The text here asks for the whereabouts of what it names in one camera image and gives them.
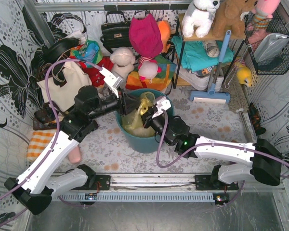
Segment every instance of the blue brush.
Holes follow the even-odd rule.
[[[222,45],[222,49],[221,49],[220,56],[218,59],[218,65],[217,65],[214,79],[213,79],[213,82],[212,82],[210,88],[208,89],[207,92],[193,90],[191,92],[191,96],[189,98],[191,101],[203,102],[203,103],[229,103],[230,94],[229,93],[222,93],[222,92],[215,92],[215,85],[216,85],[218,73],[221,69],[221,65],[222,65],[223,59],[224,59],[225,54],[226,54],[226,50],[228,47],[230,37],[231,37],[231,30],[227,30],[225,38],[223,39],[223,45]]]

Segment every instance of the black wire basket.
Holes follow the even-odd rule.
[[[247,26],[245,30],[245,42],[246,44],[251,45],[251,48],[249,48],[249,52],[257,75],[283,75],[287,73],[287,71],[289,70],[289,42],[277,56],[267,60],[263,60],[261,62],[256,62],[254,52],[259,47],[262,40],[257,41],[257,39],[254,39],[254,41],[252,41],[252,36],[254,36],[255,33],[261,34],[264,32],[268,32],[279,33],[289,36],[289,31],[285,27],[285,22],[283,18],[276,11],[273,14],[273,19],[264,19],[255,23],[253,22],[253,16],[254,14],[250,13],[246,22]]]

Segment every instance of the transparent plastic bag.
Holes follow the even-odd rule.
[[[137,137],[154,136],[155,132],[151,127],[143,128],[141,119],[141,115],[148,110],[148,107],[153,106],[154,99],[154,94],[151,92],[144,92],[140,95],[141,104],[139,108],[122,117],[122,126],[124,130]]]

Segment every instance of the trash can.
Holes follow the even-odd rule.
[[[155,96],[155,98],[160,97],[160,96],[165,96],[165,94],[163,94],[162,92],[158,91],[158,90],[154,90],[154,89],[138,89],[138,90],[134,90],[132,91],[130,94],[135,96],[135,97],[140,97],[140,95],[144,92],[152,92]],[[168,116],[174,116],[174,109],[173,109],[173,105],[171,100],[167,97],[167,99],[170,101],[171,104],[171,108],[167,110],[167,114]],[[143,137],[136,137],[133,136],[131,134],[129,134],[128,132],[126,132],[124,130],[124,128],[122,127],[122,119],[121,116],[119,115],[119,113],[116,114],[116,119],[117,119],[117,123],[119,128],[123,131],[130,147],[140,153],[153,153],[156,152],[158,150],[158,142],[156,140],[160,140],[160,136],[156,135],[156,138],[153,137],[147,137],[147,138],[143,138]]]

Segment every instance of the gray floor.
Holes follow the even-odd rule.
[[[270,193],[244,193],[212,212],[210,203],[95,203],[76,208],[54,202],[32,216],[27,231],[277,231]]]

